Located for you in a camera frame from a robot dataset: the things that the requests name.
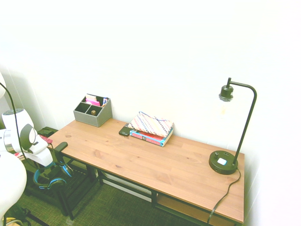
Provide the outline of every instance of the stack of books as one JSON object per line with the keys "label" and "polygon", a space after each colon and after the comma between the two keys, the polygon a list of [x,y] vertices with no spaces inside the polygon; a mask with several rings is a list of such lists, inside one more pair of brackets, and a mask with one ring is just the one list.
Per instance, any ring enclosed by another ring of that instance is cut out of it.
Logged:
{"label": "stack of books", "polygon": [[157,135],[153,135],[151,133],[146,133],[146,132],[143,132],[143,131],[132,129],[130,131],[130,136],[133,136],[133,137],[139,138],[141,140],[145,140],[147,142],[151,142],[153,144],[156,144],[156,145],[159,145],[159,146],[163,147],[166,144],[166,142],[168,141],[168,139],[171,137],[171,135],[173,133],[173,130],[174,129],[171,128],[171,130],[170,130],[167,137],[160,137],[160,136],[157,136]]}
{"label": "stack of books", "polygon": [[173,133],[173,125],[170,120],[139,112],[128,127],[133,129],[130,131],[130,136],[163,147]]}

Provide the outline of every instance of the lower shelf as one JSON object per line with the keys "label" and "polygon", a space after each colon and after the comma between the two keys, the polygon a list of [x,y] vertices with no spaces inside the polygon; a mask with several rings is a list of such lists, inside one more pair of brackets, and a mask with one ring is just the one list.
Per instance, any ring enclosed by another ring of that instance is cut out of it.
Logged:
{"label": "lower shelf", "polygon": [[[157,205],[158,208],[163,209],[165,211],[171,212],[173,214],[179,215],[183,217],[183,215],[191,217],[189,219],[192,222],[200,224],[199,221],[205,222],[204,225],[207,224],[207,220],[209,217],[209,213],[204,212],[202,210],[196,209],[192,206],[186,205],[184,203],[178,202],[174,199],[168,198],[164,195],[158,194],[157,196]],[[210,225],[213,226],[235,226],[235,223],[229,222],[225,219],[219,218],[217,216],[212,216],[210,219]]]}

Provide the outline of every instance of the phone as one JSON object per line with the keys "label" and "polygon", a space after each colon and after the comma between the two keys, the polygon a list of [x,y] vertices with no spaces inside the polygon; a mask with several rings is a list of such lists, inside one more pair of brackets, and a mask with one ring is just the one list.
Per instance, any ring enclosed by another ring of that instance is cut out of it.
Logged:
{"label": "phone", "polygon": [[132,128],[129,128],[128,127],[128,123],[125,124],[122,129],[119,131],[119,134],[122,135],[122,136],[129,136],[130,135],[130,131],[132,130]]}

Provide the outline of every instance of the blue headphones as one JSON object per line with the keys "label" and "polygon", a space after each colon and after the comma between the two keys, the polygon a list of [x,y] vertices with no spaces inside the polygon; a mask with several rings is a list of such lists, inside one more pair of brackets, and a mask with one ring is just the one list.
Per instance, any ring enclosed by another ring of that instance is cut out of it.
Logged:
{"label": "blue headphones", "polygon": [[72,177],[73,176],[73,169],[68,166],[67,164],[64,164],[63,162],[52,162],[48,166],[46,166],[44,169],[38,169],[34,175],[33,175],[33,182],[39,186],[40,189],[54,189],[54,190],[59,190],[61,189],[67,182],[62,179],[62,178],[54,178],[52,179],[49,184],[41,184],[38,182],[38,178],[41,173],[44,172],[45,169],[48,169],[52,166],[59,165],[62,168],[62,171],[64,174]]}

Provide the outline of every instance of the gray desk organizer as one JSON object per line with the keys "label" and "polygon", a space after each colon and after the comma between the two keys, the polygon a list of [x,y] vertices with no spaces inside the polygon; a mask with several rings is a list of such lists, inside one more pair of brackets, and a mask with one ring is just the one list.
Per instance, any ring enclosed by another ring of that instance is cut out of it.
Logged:
{"label": "gray desk organizer", "polygon": [[[102,105],[103,97],[96,96],[96,100]],[[111,99],[108,98],[107,104],[103,107],[100,107],[96,105],[86,104],[86,97],[84,97],[73,112],[76,121],[100,127],[109,118],[112,117]]]}

